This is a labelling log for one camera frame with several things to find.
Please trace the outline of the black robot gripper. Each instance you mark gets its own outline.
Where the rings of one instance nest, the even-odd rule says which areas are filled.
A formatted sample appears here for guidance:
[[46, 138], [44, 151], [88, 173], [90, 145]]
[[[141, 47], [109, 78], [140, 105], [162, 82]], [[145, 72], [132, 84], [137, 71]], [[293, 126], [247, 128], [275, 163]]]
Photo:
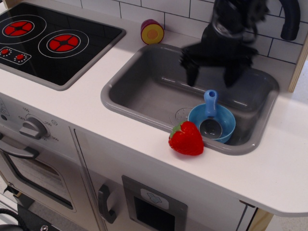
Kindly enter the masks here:
[[[248, 61], [251, 64], [251, 59], [257, 53], [256, 49], [242, 42], [242, 37], [223, 34], [211, 23], [205, 28], [199, 43], [182, 49], [180, 65], [186, 69], [187, 84], [193, 87], [201, 66], [223, 66], [232, 61]], [[241, 64], [225, 66], [225, 86], [231, 87], [247, 68]]]

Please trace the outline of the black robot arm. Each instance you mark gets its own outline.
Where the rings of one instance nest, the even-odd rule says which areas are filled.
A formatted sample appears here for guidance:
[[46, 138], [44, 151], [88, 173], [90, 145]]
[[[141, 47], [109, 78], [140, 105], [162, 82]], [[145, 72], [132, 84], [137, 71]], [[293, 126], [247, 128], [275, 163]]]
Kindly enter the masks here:
[[258, 53], [250, 44], [257, 38], [257, 22], [267, 12], [264, 0], [215, 1], [201, 41], [182, 49], [180, 65], [186, 70], [187, 84], [195, 85], [200, 67], [221, 66], [226, 87], [233, 85]]

